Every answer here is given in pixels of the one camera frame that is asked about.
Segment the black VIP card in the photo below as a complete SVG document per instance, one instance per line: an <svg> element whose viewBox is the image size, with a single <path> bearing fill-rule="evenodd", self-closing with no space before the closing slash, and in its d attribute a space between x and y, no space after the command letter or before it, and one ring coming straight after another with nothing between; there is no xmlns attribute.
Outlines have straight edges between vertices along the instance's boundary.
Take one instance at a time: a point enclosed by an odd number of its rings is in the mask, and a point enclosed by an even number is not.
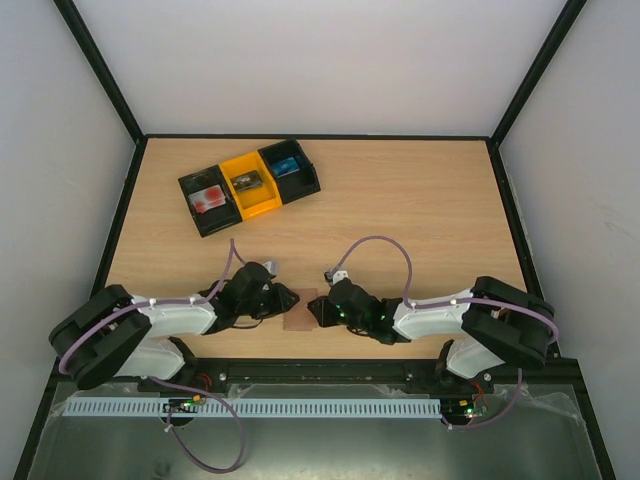
<svg viewBox="0 0 640 480"><path fill-rule="evenodd" d="M231 179L231 184L237 193L258 189L263 186L263 180L257 170L251 170Z"/></svg>

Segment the red card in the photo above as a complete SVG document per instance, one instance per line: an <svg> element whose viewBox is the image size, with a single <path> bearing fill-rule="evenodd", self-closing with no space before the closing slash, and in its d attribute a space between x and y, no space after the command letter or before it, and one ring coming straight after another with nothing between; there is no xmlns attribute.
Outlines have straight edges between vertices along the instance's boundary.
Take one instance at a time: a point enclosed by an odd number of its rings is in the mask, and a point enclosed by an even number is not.
<svg viewBox="0 0 640 480"><path fill-rule="evenodd" d="M204 214L227 203L225 192L219 184L189 194L188 200L197 214Z"/></svg>

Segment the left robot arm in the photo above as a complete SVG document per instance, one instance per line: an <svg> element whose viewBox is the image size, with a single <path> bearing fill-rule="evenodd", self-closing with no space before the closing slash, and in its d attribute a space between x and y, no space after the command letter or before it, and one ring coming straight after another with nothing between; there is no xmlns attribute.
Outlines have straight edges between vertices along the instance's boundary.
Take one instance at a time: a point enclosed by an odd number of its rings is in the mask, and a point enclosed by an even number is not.
<svg viewBox="0 0 640 480"><path fill-rule="evenodd" d="M180 335L212 335L241 317L261 321L298 304L299 295L274 278L266 265L247 262L189 297L145 298L110 285L56 325L49 343L60 372L80 390L115 377L170 380L192 355Z"/></svg>

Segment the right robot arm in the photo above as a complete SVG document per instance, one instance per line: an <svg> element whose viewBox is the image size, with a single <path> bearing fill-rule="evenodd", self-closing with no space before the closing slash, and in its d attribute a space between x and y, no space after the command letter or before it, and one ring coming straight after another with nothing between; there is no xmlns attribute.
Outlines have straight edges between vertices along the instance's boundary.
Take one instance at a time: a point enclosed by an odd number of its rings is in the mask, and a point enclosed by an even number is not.
<svg viewBox="0 0 640 480"><path fill-rule="evenodd" d="M542 369L559 337L549 303L490 276L459 293L423 300L378 299L344 277L307 308L321 328L343 326L383 345L445 335L436 379L450 392L503 364Z"/></svg>

